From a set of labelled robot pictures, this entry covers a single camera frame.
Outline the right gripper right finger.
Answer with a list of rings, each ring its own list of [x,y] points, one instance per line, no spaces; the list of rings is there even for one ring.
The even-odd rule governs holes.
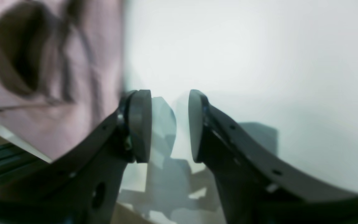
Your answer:
[[[358,224],[358,193],[279,159],[199,90],[188,113],[193,160],[212,172],[228,224]]]

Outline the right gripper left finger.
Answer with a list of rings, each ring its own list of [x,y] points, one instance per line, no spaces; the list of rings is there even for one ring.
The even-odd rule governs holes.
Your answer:
[[[129,163],[147,163],[150,90],[130,91],[79,145],[0,186],[0,224],[109,224]]]

